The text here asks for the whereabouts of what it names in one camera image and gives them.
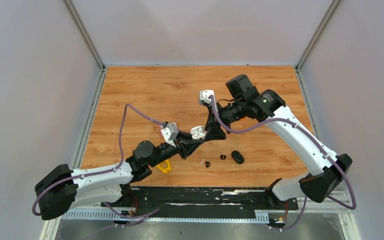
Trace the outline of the white earbud charging case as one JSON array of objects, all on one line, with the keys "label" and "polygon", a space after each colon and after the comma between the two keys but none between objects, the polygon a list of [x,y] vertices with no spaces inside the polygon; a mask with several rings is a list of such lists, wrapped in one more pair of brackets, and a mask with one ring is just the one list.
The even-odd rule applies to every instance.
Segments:
[{"label": "white earbud charging case", "polygon": [[193,140],[203,140],[206,137],[207,132],[204,126],[198,125],[190,129],[191,138]]}]

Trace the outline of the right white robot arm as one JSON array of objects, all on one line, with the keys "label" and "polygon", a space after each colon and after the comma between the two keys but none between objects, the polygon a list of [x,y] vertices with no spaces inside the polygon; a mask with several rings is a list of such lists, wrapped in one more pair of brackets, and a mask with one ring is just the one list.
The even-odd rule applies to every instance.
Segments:
[{"label": "right white robot arm", "polygon": [[286,102],[272,89],[259,92],[245,74],[226,82],[232,102],[226,106],[217,103],[213,90],[201,90],[199,103],[209,111],[205,131],[216,127],[225,133],[234,130],[231,124],[244,118],[258,121],[257,125],[244,129],[246,133],[261,125],[277,134],[302,160],[305,174],[285,179],[279,178],[267,187],[265,201],[272,209],[278,209],[285,201],[307,197],[322,203],[343,181],[353,161],[346,154],[337,154],[318,140],[293,114]]}]

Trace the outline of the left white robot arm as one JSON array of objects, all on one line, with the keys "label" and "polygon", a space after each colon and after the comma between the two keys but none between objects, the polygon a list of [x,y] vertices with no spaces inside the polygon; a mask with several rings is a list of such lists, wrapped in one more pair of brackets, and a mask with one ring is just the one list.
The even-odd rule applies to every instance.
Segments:
[{"label": "left white robot arm", "polygon": [[117,202],[122,207],[129,206],[133,193],[123,186],[144,180],[152,174],[152,167],[175,155],[186,159],[209,141],[207,133],[172,132],[164,128],[162,135],[163,143],[156,146],[149,140],[141,141],[131,156],[116,164],[89,169],[56,166],[35,185],[32,213],[42,220],[52,220],[88,204]]}]

